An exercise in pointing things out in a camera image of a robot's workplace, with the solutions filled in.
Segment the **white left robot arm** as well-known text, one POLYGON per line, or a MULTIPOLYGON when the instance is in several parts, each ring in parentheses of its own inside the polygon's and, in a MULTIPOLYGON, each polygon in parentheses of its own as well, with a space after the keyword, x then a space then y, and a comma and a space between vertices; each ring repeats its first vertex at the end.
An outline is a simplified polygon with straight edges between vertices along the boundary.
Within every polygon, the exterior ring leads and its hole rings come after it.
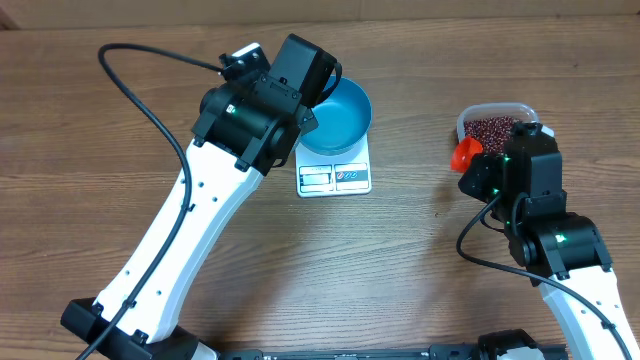
POLYGON ((62 325, 85 353, 110 359, 215 359, 179 317, 204 261, 268 172, 317 125, 314 108, 341 80, 338 60, 289 35, 274 59, 258 44, 223 54, 223 83, 202 98, 180 173, 140 244, 94 298, 74 299, 62 325))

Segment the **red plastic measuring scoop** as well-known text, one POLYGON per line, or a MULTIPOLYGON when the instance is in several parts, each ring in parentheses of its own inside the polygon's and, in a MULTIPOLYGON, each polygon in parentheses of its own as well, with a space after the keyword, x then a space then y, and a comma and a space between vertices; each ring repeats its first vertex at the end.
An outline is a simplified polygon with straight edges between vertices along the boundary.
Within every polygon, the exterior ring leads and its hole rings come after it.
POLYGON ((471 165, 473 157, 483 151, 483 145, 478 140, 472 136, 466 136, 454 149, 450 168, 458 173, 466 172, 471 165))

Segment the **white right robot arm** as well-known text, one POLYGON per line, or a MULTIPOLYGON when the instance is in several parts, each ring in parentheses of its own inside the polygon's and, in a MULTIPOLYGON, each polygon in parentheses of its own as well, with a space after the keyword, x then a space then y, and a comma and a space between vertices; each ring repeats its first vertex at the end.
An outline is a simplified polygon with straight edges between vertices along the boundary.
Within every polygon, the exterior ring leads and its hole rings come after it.
POLYGON ((576 359, 636 359, 639 345, 621 304, 613 260, 595 223, 567 209, 562 155, 553 132, 517 123, 501 152, 471 136, 451 160, 459 189, 483 202, 472 224, 502 224, 515 266, 465 254, 487 268, 528 278, 538 288, 576 359))

